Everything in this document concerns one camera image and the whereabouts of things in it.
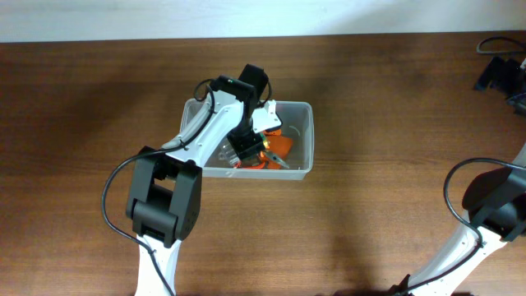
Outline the orange black long nose pliers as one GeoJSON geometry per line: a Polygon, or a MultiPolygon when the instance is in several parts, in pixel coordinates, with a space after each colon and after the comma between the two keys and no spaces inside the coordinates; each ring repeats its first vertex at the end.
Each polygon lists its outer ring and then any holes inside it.
{"type": "Polygon", "coordinates": [[[267,169],[289,169],[289,165],[270,150],[263,150],[260,157],[266,163],[267,169]]]}

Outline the red black diagonal cutters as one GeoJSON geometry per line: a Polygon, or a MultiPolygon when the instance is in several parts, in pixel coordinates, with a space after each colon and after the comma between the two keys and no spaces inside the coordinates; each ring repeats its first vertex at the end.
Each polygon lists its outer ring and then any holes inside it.
{"type": "Polygon", "coordinates": [[[238,162],[233,167],[235,169],[266,169],[267,165],[268,163],[266,161],[260,162],[259,164],[255,164],[255,165],[247,165],[242,162],[238,162]]]}

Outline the wooden handled orange scraper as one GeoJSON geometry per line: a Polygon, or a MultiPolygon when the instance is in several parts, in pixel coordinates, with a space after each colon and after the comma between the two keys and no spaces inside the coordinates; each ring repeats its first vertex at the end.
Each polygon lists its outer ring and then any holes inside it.
{"type": "Polygon", "coordinates": [[[263,132],[263,135],[265,136],[265,150],[274,152],[286,162],[288,154],[293,146],[293,139],[284,136],[281,130],[263,132]]]}

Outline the clear screwdriver set case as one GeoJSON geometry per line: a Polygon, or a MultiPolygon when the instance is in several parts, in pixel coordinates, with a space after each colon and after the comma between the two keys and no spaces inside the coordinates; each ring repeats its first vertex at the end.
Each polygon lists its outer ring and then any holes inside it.
{"type": "Polygon", "coordinates": [[[222,160],[225,164],[228,164],[232,168],[238,167],[240,163],[240,159],[238,158],[235,149],[233,148],[233,146],[227,138],[224,138],[219,143],[218,158],[219,160],[222,160]]]}

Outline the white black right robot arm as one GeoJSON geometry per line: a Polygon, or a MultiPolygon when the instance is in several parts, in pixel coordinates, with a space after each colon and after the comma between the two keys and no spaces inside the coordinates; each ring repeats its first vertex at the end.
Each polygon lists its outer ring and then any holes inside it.
{"type": "Polygon", "coordinates": [[[460,226],[425,266],[391,288],[393,295],[452,295],[493,252],[525,235],[525,149],[511,163],[491,158],[459,162],[445,178],[443,195],[460,226]],[[474,163],[498,168],[468,185],[459,214],[450,202],[450,181],[460,168],[474,163]]]}

